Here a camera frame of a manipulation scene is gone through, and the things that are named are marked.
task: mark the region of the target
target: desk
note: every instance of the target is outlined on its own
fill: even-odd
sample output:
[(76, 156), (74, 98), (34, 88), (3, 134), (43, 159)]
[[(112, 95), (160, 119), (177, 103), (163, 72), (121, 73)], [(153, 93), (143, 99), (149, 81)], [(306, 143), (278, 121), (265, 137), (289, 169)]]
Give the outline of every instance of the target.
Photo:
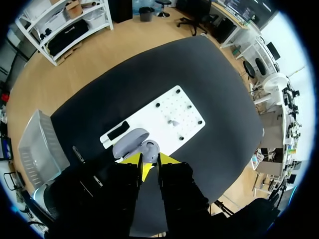
[(249, 30), (247, 26), (245, 26), (239, 19), (237, 19), (233, 14), (231, 14), (226, 8), (224, 8), (222, 5), (212, 2), (212, 7), (216, 9), (219, 13), (223, 14), (226, 18), (232, 21), (232, 23), (236, 26), (236, 28), (233, 30), (233, 32), (229, 35), (229, 37), (224, 41), (223, 44), (221, 44), (220, 48), (225, 48), (228, 46), (234, 45), (230, 42), (230, 40), (242, 29)]
[(277, 69), (275, 67), (276, 60), (275, 60), (274, 56), (271, 54), (268, 47), (264, 43), (260, 42), (260, 40), (258, 40), (258, 39), (259, 39), (259, 37), (256, 37), (254, 42), (251, 43), (242, 53), (240, 53), (236, 57), (236, 60), (243, 57), (245, 55), (245, 53), (251, 47), (253, 47), (255, 49), (256, 53), (258, 54), (259, 58), (262, 60), (265, 67), (267, 68), (267, 74), (265, 76), (265, 77), (267, 77), (267, 76), (277, 72)]
[(265, 135), (260, 144), (260, 148), (282, 148), (282, 160), (280, 162), (262, 161), (259, 163), (256, 171), (275, 176), (282, 176), (284, 168), (289, 161), (286, 147), (287, 111), (283, 104), (277, 106), (275, 112), (269, 112), (260, 115), (264, 125)]
[[(73, 145), (85, 159), (101, 154), (101, 135), (175, 85), (187, 93), (206, 125), (171, 156), (189, 163), (203, 195), (210, 203), (216, 201), (248, 164), (263, 132), (238, 72), (203, 36), (136, 55), (66, 101), (51, 119), (71, 165), (78, 162)], [(131, 236), (165, 231), (158, 175), (151, 170), (139, 191)]]

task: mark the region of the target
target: white pegboard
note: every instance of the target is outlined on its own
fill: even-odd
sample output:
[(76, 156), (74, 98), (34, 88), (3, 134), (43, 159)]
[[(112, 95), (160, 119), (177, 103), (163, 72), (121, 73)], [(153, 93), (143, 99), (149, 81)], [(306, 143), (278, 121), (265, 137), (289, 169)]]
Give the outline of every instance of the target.
[(144, 128), (150, 133), (148, 139), (159, 144), (160, 152), (171, 155), (205, 126), (205, 120), (180, 86), (170, 89), (125, 121), (130, 126), (125, 133), (113, 140), (107, 136), (120, 127), (121, 122), (100, 137), (104, 148), (114, 145), (133, 129)]

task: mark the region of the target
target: black bag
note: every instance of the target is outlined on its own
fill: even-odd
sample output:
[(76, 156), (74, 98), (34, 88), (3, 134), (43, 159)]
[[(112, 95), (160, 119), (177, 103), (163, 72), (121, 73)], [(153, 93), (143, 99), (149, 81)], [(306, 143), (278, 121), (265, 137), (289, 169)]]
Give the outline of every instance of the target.
[(49, 42), (48, 49), (50, 50), (50, 54), (55, 56), (88, 30), (88, 24), (83, 19), (63, 29)]

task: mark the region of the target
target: storage shelf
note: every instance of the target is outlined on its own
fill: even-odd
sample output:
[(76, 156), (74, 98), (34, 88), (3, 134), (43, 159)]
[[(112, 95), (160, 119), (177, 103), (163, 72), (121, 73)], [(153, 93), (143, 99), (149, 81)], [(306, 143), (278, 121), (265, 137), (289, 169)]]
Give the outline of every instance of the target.
[(90, 13), (90, 12), (93, 12), (99, 8), (103, 8), (103, 5), (100, 4), (100, 5), (97, 5), (97, 6), (94, 6), (94, 7), (91, 7), (91, 8), (85, 8), (83, 9), (83, 13), (79, 16), (77, 16), (76, 18), (74, 19), (70, 19), (68, 21), (66, 21), (66, 23), (64, 23), (62, 26), (60, 26), (57, 30), (55, 30), (54, 32), (52, 32), (50, 35), (48, 35), (46, 38), (43, 39), (43, 41), (40, 43), (40, 47), (43, 47), (45, 46), (45, 44), (47, 42), (49, 42), (52, 38), (54, 38), (61, 30), (63, 30), (64, 28), (66, 28), (68, 25), (70, 25), (71, 23), (75, 22), (76, 20), (82, 18), (83, 16), (85, 16), (86, 14)]
[(80, 36), (79, 38), (77, 38), (76, 40), (74, 40), (73, 42), (71, 42), (68, 46), (66, 46), (62, 51), (60, 51), (57, 55), (55, 55), (53, 57), (53, 60), (56, 61), (60, 56), (62, 56), (67, 50), (69, 50), (72, 46), (76, 45), (77, 43), (79, 43), (80, 41), (82, 41), (83, 39), (85, 39), (86, 37), (88, 37), (89, 35), (92, 35), (93, 33), (103, 29), (104, 27), (109, 26), (110, 24), (107, 22), (97, 28), (94, 28), (92, 30), (87, 31), (86, 33), (84, 33), (82, 36)]
[(68, 0), (60, 0), (58, 1), (56, 4), (52, 5), (51, 7), (49, 7), (47, 10), (45, 10), (36, 20), (31, 21), (31, 25), (28, 27), (27, 32), (30, 32), (35, 25), (37, 25), (37, 23), (39, 21), (41, 21), (42, 18), (44, 18), (49, 12), (51, 12), (52, 10), (54, 10), (55, 8), (57, 8), (58, 6), (66, 3)]
[[(49, 7), (48, 4), (44, 4), (44, 5), (40, 5), (39, 9), (36, 8), (36, 5), (29, 5), (30, 6), (30, 14), (34, 12), (34, 16), (38, 15), (40, 13), (40, 11), (43, 11), (41, 13), (41, 15), (35, 19), (30, 19), (30, 26), (25, 29), (24, 24), (23, 24), (23, 19), (26, 19), (26, 17), (24, 16), (24, 14), (26, 13), (26, 10), (24, 10), (24, 13), (22, 13), (19, 17), (17, 17), (17, 19), (15, 20), (16, 25), (18, 26), (18, 28), (20, 29), (20, 31), (23, 33), (23, 35), (30, 41), (30, 43), (49, 61), (51, 62), (54, 66), (57, 66), (57, 60), (65, 53), (67, 52), (70, 48), (72, 48), (74, 45), (76, 45), (77, 43), (79, 43), (80, 41), (82, 41), (83, 39), (85, 39), (86, 37), (92, 35), (93, 33), (101, 30), (102, 28), (105, 27), (109, 27), (110, 30), (113, 30), (113, 23), (112, 23), (112, 17), (111, 17), (111, 13), (110, 13), (110, 8), (109, 8), (109, 3), (108, 0), (98, 0), (96, 2), (99, 2), (99, 5), (90, 7), (90, 8), (84, 8), (83, 9), (83, 13), (74, 18), (74, 19), (69, 19), (67, 20), (64, 24), (62, 24), (61, 26), (59, 25), (55, 25), (54, 28), (57, 28), (55, 31), (53, 31), (51, 34), (49, 34), (46, 38), (44, 38), (40, 43), (37, 41), (37, 38), (30, 33), (30, 31), (32, 29), (35, 29), (37, 31), (38, 34), (40, 34), (39, 29), (37, 29), (36, 27), (38, 27), (39, 23), (42, 24), (42, 22), (44, 22), (47, 18), (50, 18), (50, 16), (52, 16), (52, 14), (54, 13), (54, 11), (57, 11), (58, 9), (61, 9), (65, 6), (66, 2), (68, 0), (60, 0), (58, 1), (56, 4), (52, 5)], [(61, 31), (63, 31), (63, 29), (65, 29), (66, 27), (68, 27), (69, 25), (71, 25), (72, 23), (75, 23), (76, 21), (78, 21), (79, 19), (83, 18), (85, 15), (87, 15), (90, 12), (93, 12), (95, 10), (98, 9), (103, 9), (104, 10), (104, 14), (106, 15), (105, 17), (105, 21), (103, 22), (99, 22), (98, 24), (101, 24), (99, 27), (96, 27), (94, 29), (89, 27), (89, 30), (87, 32), (85, 32), (82, 36), (80, 36), (79, 38), (75, 39), (73, 42), (71, 42), (68, 46), (66, 46), (63, 50), (61, 50), (57, 55), (52, 56), (48, 53), (47, 48), (46, 48), (46, 44), (48, 42), (50, 42), (54, 37), (56, 37), (56, 35), (58, 33), (60, 33)]]

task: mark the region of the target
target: black table surface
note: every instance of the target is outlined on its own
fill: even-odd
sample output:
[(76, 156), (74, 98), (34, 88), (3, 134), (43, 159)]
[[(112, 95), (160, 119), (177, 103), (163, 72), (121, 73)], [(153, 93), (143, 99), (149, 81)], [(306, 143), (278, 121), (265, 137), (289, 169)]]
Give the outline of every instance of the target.
[[(176, 85), (206, 125), (171, 157), (188, 162), (204, 196), (216, 201), (248, 164), (263, 127), (241, 77), (204, 36), (134, 56), (65, 102), (51, 119), (71, 167), (78, 163), (73, 145), (85, 159), (100, 155), (105, 150), (100, 136)], [(147, 237), (166, 230), (157, 172), (151, 170), (139, 192), (131, 235)]]

